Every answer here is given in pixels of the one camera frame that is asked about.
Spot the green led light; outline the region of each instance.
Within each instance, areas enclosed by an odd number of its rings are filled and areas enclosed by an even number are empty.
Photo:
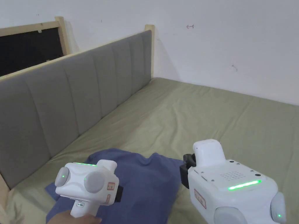
[[[229,187],[228,189],[229,190],[234,190],[234,189],[237,189],[237,188],[242,188],[242,187],[245,187],[245,186],[258,184],[258,183],[261,183],[261,182],[262,182],[261,180],[255,180],[255,181],[247,182],[247,183],[244,183],[244,184],[239,184],[239,185],[236,185],[236,186],[232,186],[232,187]]]
[[[81,165],[88,165],[88,166],[97,166],[97,165],[93,165],[93,164],[87,164],[87,163],[80,163],[80,162],[76,162],[76,164],[81,164]]]

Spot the gray headboard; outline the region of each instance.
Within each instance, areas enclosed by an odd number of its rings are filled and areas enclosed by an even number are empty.
[[[0,173],[31,175],[151,80],[150,30],[0,79]]]

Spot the green bed sheet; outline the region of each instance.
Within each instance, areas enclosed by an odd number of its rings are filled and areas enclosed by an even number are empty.
[[[154,78],[9,195],[24,223],[44,223],[54,205],[44,187],[68,162],[119,148],[149,157],[154,152],[182,159],[194,142],[221,142],[227,159],[237,160],[273,178],[285,195],[288,223],[299,220],[299,107],[225,90]],[[205,223],[189,191],[180,188],[170,224]]]

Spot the white device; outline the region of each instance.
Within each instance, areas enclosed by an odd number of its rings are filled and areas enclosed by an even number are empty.
[[[100,205],[120,201],[123,188],[114,174],[116,167],[115,161],[102,159],[96,165],[67,163],[59,170],[56,193],[75,200],[71,210],[73,217],[96,216]]]
[[[286,222],[284,196],[276,182],[235,160],[226,160],[214,139],[195,142],[184,155],[182,183],[208,224]]]

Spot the sticker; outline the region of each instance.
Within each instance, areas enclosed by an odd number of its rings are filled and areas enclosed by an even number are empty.
[[[202,204],[202,206],[207,209],[207,205],[205,203],[205,199],[194,189],[194,194],[196,199]]]
[[[105,201],[105,204],[108,204],[108,203],[109,203],[109,201],[110,201],[110,197],[111,197],[111,194],[107,195],[107,199],[106,199],[106,201]]]
[[[114,190],[114,186],[115,186],[115,183],[108,183],[107,190],[113,191]]]

